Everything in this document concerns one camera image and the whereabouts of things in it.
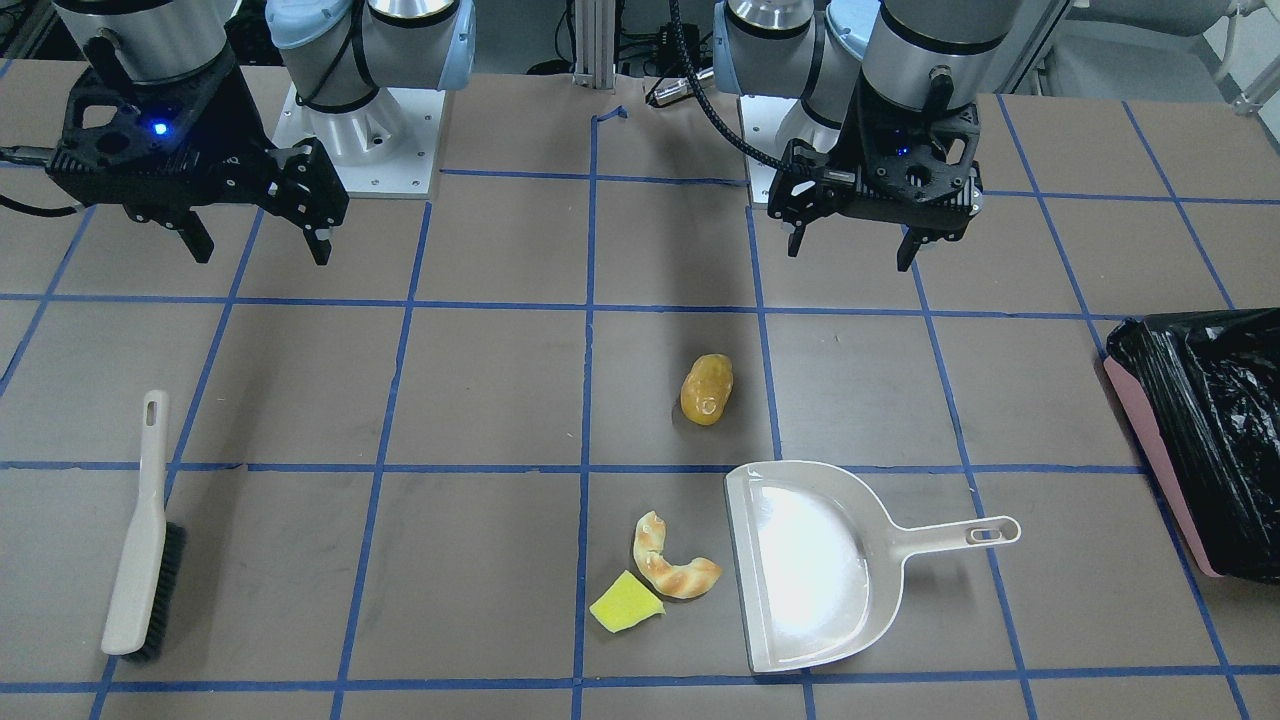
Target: gray chair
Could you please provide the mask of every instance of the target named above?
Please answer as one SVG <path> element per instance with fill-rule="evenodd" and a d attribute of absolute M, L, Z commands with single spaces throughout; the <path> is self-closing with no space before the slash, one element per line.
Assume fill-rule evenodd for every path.
<path fill-rule="evenodd" d="M 1093 0 L 1073 8 L 1044 59 L 1047 95 L 1221 102 L 1196 54 L 1231 0 Z"/>

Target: yellow potato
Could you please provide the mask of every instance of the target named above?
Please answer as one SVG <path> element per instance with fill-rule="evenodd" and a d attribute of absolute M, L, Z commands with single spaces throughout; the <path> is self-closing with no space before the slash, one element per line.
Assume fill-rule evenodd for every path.
<path fill-rule="evenodd" d="M 714 425 L 733 391 L 733 364 L 724 355 L 703 355 L 680 387 L 680 409 L 699 425 Z"/>

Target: yellow sponge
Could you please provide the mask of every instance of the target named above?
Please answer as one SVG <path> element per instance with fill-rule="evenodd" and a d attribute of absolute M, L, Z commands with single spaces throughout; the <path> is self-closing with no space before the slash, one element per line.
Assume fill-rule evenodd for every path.
<path fill-rule="evenodd" d="M 667 612 L 658 596 L 649 592 L 649 588 L 644 587 L 628 570 L 623 570 L 618 579 L 613 580 L 600 600 L 591 603 L 590 610 L 591 615 L 611 633 L 626 630 L 645 618 Z"/>

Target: croissant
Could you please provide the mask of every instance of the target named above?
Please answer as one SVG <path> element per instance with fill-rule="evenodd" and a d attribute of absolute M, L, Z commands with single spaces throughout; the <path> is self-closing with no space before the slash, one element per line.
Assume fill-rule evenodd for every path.
<path fill-rule="evenodd" d="M 682 600 L 698 597 L 712 589 L 724 571 L 705 557 L 695 557 L 687 565 L 672 565 L 662 556 L 666 543 L 667 523 L 653 511 L 640 518 L 631 556 L 640 574 L 662 594 Z"/>

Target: dustpan handle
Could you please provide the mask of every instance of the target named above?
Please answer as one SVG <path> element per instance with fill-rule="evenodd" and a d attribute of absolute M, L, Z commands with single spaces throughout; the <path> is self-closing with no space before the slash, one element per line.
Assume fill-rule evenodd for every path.
<path fill-rule="evenodd" d="M 961 520 L 945 525 L 924 528 L 904 528 L 893 543 L 893 548 L 904 560 L 923 552 L 945 552 L 977 547 L 993 547 L 1018 542 L 1023 527 L 1007 515 Z"/>

